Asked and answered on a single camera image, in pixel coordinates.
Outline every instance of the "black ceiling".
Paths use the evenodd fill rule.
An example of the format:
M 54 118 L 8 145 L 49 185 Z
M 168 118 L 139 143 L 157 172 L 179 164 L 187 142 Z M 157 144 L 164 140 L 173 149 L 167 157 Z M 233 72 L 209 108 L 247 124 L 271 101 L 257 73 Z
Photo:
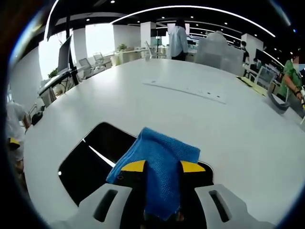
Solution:
M 133 18 L 123 19 L 117 22 L 117 24 L 137 24 L 137 21 L 171 21 L 178 17 L 182 17 L 186 21 L 201 21 L 218 24 L 240 31 L 243 34 L 257 34 L 257 38 L 262 40 L 267 47 L 266 51 L 274 57 L 279 57 L 282 62 L 289 58 L 290 52 L 296 52 L 301 45 L 301 41 L 305 40 L 305 26 L 304 20 L 301 19 L 303 13 L 301 6 L 298 7 L 295 4 L 289 4 L 289 1 L 287 0 L 278 0 L 277 3 L 275 3 L 275 0 L 115 0 L 115 3 L 111 3 L 111 0 L 101 0 L 100 2 L 103 1 L 104 3 L 100 6 L 94 7 L 94 4 L 98 2 L 98 0 L 59 0 L 52 14 L 53 20 L 57 21 L 58 19 L 67 16 L 67 4 L 69 5 L 71 15 L 90 12 L 118 12 L 130 14 L 150 8 L 171 5 L 206 6 L 229 11 L 250 19 L 272 32 L 276 37 L 272 37 L 262 29 L 238 17 L 213 10 L 194 8 L 153 10 L 137 14 Z M 283 12 L 286 14 L 288 20 L 285 20 L 285 17 L 282 16 Z M 117 18 L 99 18 L 91 20 L 89 23 L 110 22 L 115 19 Z M 219 26 L 207 24 L 198 23 L 198 26 L 196 26 L 197 23 L 190 24 L 191 27 L 195 28 L 209 30 L 221 29 Z M 226 28 L 223 28 L 223 30 L 224 33 L 234 37 L 240 37 L 240 34 L 235 31 Z M 201 31 L 191 30 L 191 32 L 200 33 Z

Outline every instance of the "white table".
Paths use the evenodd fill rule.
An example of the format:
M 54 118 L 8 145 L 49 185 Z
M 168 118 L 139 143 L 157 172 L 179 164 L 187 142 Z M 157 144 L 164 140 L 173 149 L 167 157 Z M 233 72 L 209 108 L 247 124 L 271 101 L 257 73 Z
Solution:
M 226 104 L 144 85 L 159 78 L 210 88 Z M 214 182 L 243 199 L 258 220 L 277 223 L 305 179 L 305 133 L 289 109 L 277 114 L 235 75 L 201 64 L 164 59 L 129 62 L 82 82 L 52 103 L 26 134 L 25 177 L 32 202 L 48 222 L 77 211 L 58 168 L 100 122 L 138 135 L 145 126 L 201 149 Z

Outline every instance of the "window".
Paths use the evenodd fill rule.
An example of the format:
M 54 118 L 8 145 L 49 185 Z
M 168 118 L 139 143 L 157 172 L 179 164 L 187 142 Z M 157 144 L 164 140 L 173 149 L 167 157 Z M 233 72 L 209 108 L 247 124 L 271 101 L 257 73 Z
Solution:
M 113 25 L 93 24 L 86 25 L 86 47 L 88 57 L 101 52 L 103 55 L 114 52 Z
M 57 33 L 49 38 L 49 41 L 39 43 L 39 65 L 43 80 L 48 79 L 48 75 L 58 67 L 58 56 L 61 45 L 66 41 L 66 31 Z M 70 44 L 73 63 L 76 63 L 74 38 L 72 36 Z

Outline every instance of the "green shirt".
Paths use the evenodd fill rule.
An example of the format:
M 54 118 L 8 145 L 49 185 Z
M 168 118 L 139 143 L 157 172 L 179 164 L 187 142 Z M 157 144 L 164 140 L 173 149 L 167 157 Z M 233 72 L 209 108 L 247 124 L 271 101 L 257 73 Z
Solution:
M 301 79 L 297 75 L 296 70 L 294 69 L 294 66 L 293 66 L 291 60 L 286 61 L 286 64 L 284 67 L 284 74 L 289 75 L 289 78 L 292 80 L 292 82 L 295 84 L 295 86 L 297 86 L 297 87 L 302 86 Z M 286 98 L 287 89 L 288 89 L 288 87 L 286 86 L 285 80 L 283 79 L 280 90 L 279 90 L 279 94 Z

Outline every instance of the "blue towel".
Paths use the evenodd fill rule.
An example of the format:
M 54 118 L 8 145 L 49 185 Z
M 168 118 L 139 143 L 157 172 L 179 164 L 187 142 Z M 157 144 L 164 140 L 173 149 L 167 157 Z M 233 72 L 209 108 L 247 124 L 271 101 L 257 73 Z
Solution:
M 179 161 L 198 162 L 200 149 L 145 127 L 131 148 L 112 168 L 107 182 L 113 183 L 126 164 L 146 160 L 145 213 L 167 220 L 180 206 Z

